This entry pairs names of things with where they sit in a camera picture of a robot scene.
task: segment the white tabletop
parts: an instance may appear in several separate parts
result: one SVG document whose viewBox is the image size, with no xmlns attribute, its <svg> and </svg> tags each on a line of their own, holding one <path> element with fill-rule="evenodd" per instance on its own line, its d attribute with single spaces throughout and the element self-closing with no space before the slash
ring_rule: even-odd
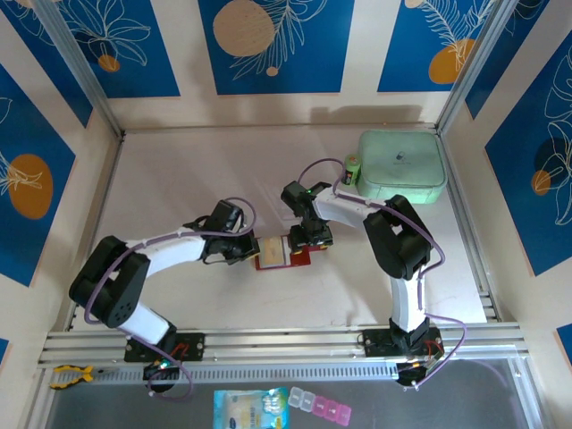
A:
<svg viewBox="0 0 572 429">
<path fill-rule="evenodd" d="M 296 223 L 282 188 L 316 159 L 343 159 L 373 127 L 222 128 L 130 134 L 114 176 L 98 239 L 153 237 L 208 215 L 216 201 L 244 197 L 257 208 L 257 236 L 288 232 Z M 304 182 L 332 182 L 337 165 L 317 166 Z M 447 255 L 427 275 L 427 310 L 466 323 L 486 322 L 450 199 L 416 206 Z M 257 272 L 233 266 L 183 264 L 146 282 L 142 301 L 183 328 L 291 328 L 387 324 L 389 277 L 363 232 L 331 223 L 334 245 L 304 267 Z M 432 253 L 432 261 L 438 255 Z M 75 330 L 94 329 L 79 309 Z"/>
</svg>

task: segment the yellow tool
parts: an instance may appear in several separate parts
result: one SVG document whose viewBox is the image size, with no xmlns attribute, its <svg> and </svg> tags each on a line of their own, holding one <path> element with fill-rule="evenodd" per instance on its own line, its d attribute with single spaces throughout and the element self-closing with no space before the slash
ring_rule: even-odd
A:
<svg viewBox="0 0 572 429">
<path fill-rule="evenodd" d="M 79 376 L 67 383 L 51 383 L 50 388 L 54 389 L 55 391 L 62 391 L 63 389 L 68 389 L 82 382 L 91 383 L 93 382 L 93 375 L 92 375 L 93 370 L 94 370 L 93 366 L 75 366 L 75 365 L 57 366 L 56 368 L 54 368 L 55 373 L 62 373 L 64 371 L 73 371 L 74 373 L 79 373 Z M 115 371 L 115 370 L 116 368 L 98 369 L 97 375 L 106 374 L 109 373 L 110 371 Z"/>
</svg>

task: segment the mint green container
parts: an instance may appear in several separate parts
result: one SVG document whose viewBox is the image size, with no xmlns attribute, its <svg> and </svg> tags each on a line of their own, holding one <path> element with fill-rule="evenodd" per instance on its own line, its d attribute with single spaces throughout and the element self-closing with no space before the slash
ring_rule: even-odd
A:
<svg viewBox="0 0 572 429">
<path fill-rule="evenodd" d="M 386 200 L 396 194 L 412 204 L 437 201 L 447 173 L 436 137 L 430 132 L 370 130 L 359 139 L 359 195 Z"/>
</svg>

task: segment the green battery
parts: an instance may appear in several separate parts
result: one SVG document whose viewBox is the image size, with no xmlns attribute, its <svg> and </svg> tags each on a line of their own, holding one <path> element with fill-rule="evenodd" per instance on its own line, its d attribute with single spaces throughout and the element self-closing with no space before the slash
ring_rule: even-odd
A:
<svg viewBox="0 0 572 429">
<path fill-rule="evenodd" d="M 341 182 L 344 185 L 353 186 L 358 181 L 359 169 L 361 168 L 361 159 L 358 154 L 349 154 L 346 156 L 346 172 L 343 175 Z"/>
</svg>

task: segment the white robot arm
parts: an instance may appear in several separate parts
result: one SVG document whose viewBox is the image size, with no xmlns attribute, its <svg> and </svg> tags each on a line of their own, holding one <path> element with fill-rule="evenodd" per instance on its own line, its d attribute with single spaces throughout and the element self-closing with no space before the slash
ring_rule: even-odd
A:
<svg viewBox="0 0 572 429">
<path fill-rule="evenodd" d="M 398 195 L 386 201 L 387 206 L 380 206 L 334 192 L 328 183 L 319 182 L 306 189 L 293 181 L 284 188 L 282 201 L 302 219 L 300 225 L 290 229 L 294 252 L 304 246 L 331 246 L 330 221 L 366 232 L 377 263 L 391 278 L 393 310 L 387 356 L 407 356 L 421 350 L 430 329 L 419 273 L 429 262 L 432 246 L 419 233 L 421 230 L 430 236 L 407 199 Z"/>
<path fill-rule="evenodd" d="M 167 350 L 174 347 L 176 328 L 139 302 L 147 277 L 184 262 L 223 255 L 227 264 L 259 253 L 252 224 L 242 224 L 242 210 L 226 200 L 210 216 L 203 216 L 161 237 L 121 241 L 105 237 L 97 245 L 70 287 L 70 298 L 109 328 L 117 328 Z"/>
</svg>

